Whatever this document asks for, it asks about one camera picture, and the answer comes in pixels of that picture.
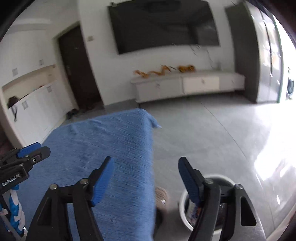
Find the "blue fuzzy table cloth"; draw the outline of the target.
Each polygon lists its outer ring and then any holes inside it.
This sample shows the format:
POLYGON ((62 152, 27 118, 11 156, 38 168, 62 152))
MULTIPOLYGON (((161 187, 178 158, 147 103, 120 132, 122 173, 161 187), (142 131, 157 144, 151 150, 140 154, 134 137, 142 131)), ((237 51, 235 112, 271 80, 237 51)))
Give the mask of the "blue fuzzy table cloth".
POLYGON ((156 119, 143 109, 98 116, 61 126, 45 140, 51 154, 20 184, 18 199, 30 227, 49 186, 73 185, 114 159, 102 201, 93 208, 105 240, 152 240, 155 219, 153 129, 156 119))

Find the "washing machine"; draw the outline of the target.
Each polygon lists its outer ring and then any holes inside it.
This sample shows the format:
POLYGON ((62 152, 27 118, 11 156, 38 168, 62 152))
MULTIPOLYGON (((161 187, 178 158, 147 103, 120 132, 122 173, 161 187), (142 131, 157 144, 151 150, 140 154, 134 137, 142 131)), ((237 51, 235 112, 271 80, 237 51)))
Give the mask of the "washing machine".
POLYGON ((293 94, 295 92, 295 81, 291 78, 287 80, 287 95, 286 97, 289 99, 293 99, 293 94))

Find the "golden tiger figurine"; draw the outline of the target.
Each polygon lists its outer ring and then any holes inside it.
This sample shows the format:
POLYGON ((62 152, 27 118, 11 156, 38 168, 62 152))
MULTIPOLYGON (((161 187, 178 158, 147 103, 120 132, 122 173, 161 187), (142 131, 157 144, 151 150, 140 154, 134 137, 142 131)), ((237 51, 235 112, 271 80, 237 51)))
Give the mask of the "golden tiger figurine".
POLYGON ((177 67, 177 70, 180 73, 193 73, 193 72, 196 72, 196 68, 195 68, 194 65, 187 65, 187 66, 180 65, 180 66, 177 67))

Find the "white upper wall cabinets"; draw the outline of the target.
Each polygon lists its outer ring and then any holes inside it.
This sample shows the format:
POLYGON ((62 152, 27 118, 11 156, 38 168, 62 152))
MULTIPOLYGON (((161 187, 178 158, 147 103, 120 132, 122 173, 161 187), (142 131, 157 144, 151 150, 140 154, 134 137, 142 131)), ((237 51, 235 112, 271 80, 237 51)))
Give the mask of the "white upper wall cabinets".
POLYGON ((51 43, 43 30, 6 34, 1 41, 1 86, 53 64, 51 43))

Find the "dark brown entrance door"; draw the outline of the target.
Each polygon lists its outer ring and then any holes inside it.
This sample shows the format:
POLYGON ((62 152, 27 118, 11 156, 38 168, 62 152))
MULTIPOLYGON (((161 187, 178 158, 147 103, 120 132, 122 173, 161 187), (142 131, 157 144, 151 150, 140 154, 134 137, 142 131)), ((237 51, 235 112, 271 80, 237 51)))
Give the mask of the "dark brown entrance door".
POLYGON ((102 105, 80 26, 76 26, 58 38, 58 44, 72 92, 82 110, 102 105))

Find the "white lower shoe cabinet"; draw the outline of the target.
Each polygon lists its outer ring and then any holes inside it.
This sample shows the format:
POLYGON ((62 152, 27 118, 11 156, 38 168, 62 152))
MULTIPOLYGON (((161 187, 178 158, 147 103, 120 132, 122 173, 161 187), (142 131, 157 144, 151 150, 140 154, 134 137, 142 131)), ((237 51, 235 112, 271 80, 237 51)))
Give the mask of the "white lower shoe cabinet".
POLYGON ((73 109, 64 84, 55 80, 20 99, 8 118, 24 146, 42 143, 73 109))

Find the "dark shoes by door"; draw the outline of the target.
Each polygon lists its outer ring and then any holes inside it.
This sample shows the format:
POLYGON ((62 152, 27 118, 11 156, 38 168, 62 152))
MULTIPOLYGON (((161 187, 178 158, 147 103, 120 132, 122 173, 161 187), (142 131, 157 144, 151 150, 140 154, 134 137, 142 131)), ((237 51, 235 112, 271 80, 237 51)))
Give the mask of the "dark shoes by door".
POLYGON ((66 113, 66 119, 70 120, 73 116, 79 113, 79 110, 74 108, 66 113))

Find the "white low tv cabinet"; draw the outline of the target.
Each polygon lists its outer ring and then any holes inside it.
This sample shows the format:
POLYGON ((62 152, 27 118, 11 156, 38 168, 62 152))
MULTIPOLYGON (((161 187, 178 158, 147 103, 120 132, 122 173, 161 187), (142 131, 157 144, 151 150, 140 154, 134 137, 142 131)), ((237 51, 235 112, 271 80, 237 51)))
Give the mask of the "white low tv cabinet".
POLYGON ((136 77, 131 84, 135 86, 136 102, 144 103, 181 96, 244 90, 245 77, 234 72, 197 71, 149 78, 136 77))

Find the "large black wall television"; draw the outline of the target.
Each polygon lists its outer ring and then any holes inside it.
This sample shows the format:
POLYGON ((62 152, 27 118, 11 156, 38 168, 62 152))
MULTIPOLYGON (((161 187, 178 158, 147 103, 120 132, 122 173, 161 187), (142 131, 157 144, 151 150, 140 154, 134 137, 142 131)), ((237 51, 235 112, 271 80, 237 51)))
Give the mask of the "large black wall television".
POLYGON ((107 7, 118 54, 163 46, 219 46, 207 1, 124 1, 107 7))

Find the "golden dragon figurine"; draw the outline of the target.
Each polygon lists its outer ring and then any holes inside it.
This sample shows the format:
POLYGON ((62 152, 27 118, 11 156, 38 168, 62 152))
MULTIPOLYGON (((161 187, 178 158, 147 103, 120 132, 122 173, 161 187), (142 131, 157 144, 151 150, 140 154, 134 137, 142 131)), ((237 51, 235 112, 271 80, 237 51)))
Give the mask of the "golden dragon figurine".
POLYGON ((141 78, 149 78, 152 74, 157 76, 164 76, 166 72, 171 72, 169 66, 162 65, 160 71, 149 71, 149 72, 142 72, 140 70, 135 70, 133 73, 139 75, 141 78))

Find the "dark grey glass display cabinet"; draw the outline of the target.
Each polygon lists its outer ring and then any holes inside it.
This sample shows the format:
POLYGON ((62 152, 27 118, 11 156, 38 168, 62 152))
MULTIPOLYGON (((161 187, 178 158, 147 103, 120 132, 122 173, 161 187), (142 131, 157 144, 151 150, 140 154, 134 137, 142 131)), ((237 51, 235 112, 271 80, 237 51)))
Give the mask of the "dark grey glass display cabinet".
POLYGON ((245 77, 244 95, 253 103, 279 102, 282 47, 275 20, 257 1, 239 1, 225 8, 235 71, 245 77))

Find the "beige wall switch plate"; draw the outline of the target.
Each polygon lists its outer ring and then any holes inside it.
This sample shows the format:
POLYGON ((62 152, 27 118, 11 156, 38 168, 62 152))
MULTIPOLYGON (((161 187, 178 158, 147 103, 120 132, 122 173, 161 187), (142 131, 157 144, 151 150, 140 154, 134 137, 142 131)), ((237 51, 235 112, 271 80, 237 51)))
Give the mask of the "beige wall switch plate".
POLYGON ((94 40, 93 36, 89 36, 89 37, 87 38, 87 41, 88 41, 88 42, 91 42, 91 41, 93 41, 93 40, 94 40))

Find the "white round trash bin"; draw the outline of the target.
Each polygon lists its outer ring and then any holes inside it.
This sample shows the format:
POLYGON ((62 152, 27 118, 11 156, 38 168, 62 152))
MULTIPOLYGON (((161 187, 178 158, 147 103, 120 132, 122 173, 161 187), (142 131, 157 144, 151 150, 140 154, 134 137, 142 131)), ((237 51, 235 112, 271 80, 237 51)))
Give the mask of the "white round trash bin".
MULTIPOLYGON (((234 187, 235 182, 229 177, 222 174, 206 174, 205 179, 211 179, 215 183, 221 186, 234 187)), ((200 202, 196 205, 191 198, 189 193, 185 188, 181 194, 180 200, 178 202, 179 214, 182 222, 189 231, 193 231, 197 221, 199 220, 201 213, 204 211, 203 203, 200 202)), ((215 229, 213 232, 213 238, 219 238, 222 232, 222 225, 225 220, 226 203, 219 204, 219 210, 217 214, 217 220, 215 224, 215 229)))

